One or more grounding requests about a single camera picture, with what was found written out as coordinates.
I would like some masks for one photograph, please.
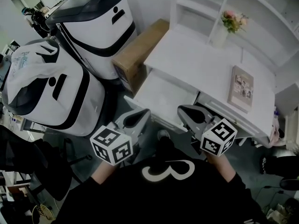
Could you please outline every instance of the photo book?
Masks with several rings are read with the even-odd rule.
[[[228,103],[245,113],[251,111],[253,77],[238,66],[233,67]]]

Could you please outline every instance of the plastic bag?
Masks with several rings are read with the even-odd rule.
[[[65,69],[62,63],[45,63],[41,55],[54,55],[57,48],[47,42],[19,47],[12,55],[12,64],[7,77],[7,95],[10,104],[21,88],[28,86],[37,78],[57,76]]]

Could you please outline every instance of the white printed number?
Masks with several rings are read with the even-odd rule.
[[[186,164],[189,165],[189,170],[185,174],[178,174],[176,171],[174,171],[171,168],[171,166],[169,166],[165,172],[158,175],[152,175],[149,173],[150,167],[145,167],[142,169],[142,175],[145,177],[145,179],[151,182],[158,182],[166,178],[169,174],[171,174],[175,179],[181,181],[190,177],[194,173],[195,165],[189,160],[177,160],[177,161],[166,161],[166,162],[185,162]]]

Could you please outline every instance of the black lid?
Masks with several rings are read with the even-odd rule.
[[[48,42],[51,46],[57,48],[57,53],[54,55],[41,55],[45,61],[45,63],[55,63],[58,59],[59,55],[59,45],[56,41],[51,39],[39,39],[32,42],[27,43],[27,45],[31,45],[34,43],[39,42]],[[26,87],[20,89],[19,93],[16,95],[14,100],[8,104],[8,95],[7,95],[7,83],[4,84],[4,89],[2,92],[2,103],[5,107],[12,112],[13,114],[17,115],[26,115],[31,113],[34,108],[36,107],[40,97],[43,94],[43,90],[48,82],[48,78],[37,78],[31,84]]]
[[[47,20],[48,25],[90,21],[113,8],[121,0],[67,0]]]

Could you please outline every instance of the floor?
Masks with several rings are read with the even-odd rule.
[[[126,101],[123,99],[124,95],[131,96],[128,92],[120,92],[118,96],[118,105],[114,120],[118,118],[124,112],[130,111],[131,108],[128,106]],[[157,131],[161,127],[157,123],[151,123],[148,125],[146,132],[140,139],[141,151],[136,158],[135,162],[138,162],[144,158],[151,157],[155,152],[155,143],[157,141]],[[184,153],[195,159],[204,159],[204,155],[199,156],[193,147],[190,145],[191,134],[175,134],[170,132],[171,139],[175,143],[175,147],[182,150]],[[94,155],[92,146],[88,137],[75,137],[72,135],[67,135],[59,133],[56,131],[50,131],[46,133],[43,137],[44,141],[49,142],[54,147],[62,147],[63,139],[70,138],[72,140],[72,145],[68,146],[68,159],[74,160],[76,158],[90,154],[93,156],[91,161],[84,160],[72,166],[75,174],[82,180],[86,180],[94,172],[94,170],[101,163],[101,160]],[[278,194],[279,189],[263,189],[264,186],[279,187],[279,181],[282,179],[275,175],[261,175],[259,173],[259,160],[264,153],[268,153],[270,150],[260,147],[255,148],[251,146],[251,142],[247,140],[242,147],[234,144],[227,152],[226,155],[230,160],[232,166],[241,176],[243,182],[246,184],[247,188],[251,189],[251,193],[254,199],[260,204],[262,208],[268,208],[276,206],[277,203],[283,204],[286,199],[290,196],[294,197],[294,192],[285,191],[284,194]],[[32,187],[38,185],[37,180],[33,180],[31,183]],[[76,187],[78,183],[72,181],[70,189]],[[43,191],[39,194],[39,199],[42,203],[47,206],[52,207],[52,211],[56,216],[58,214],[59,208],[63,204],[63,200],[56,203],[54,199],[47,193]]]

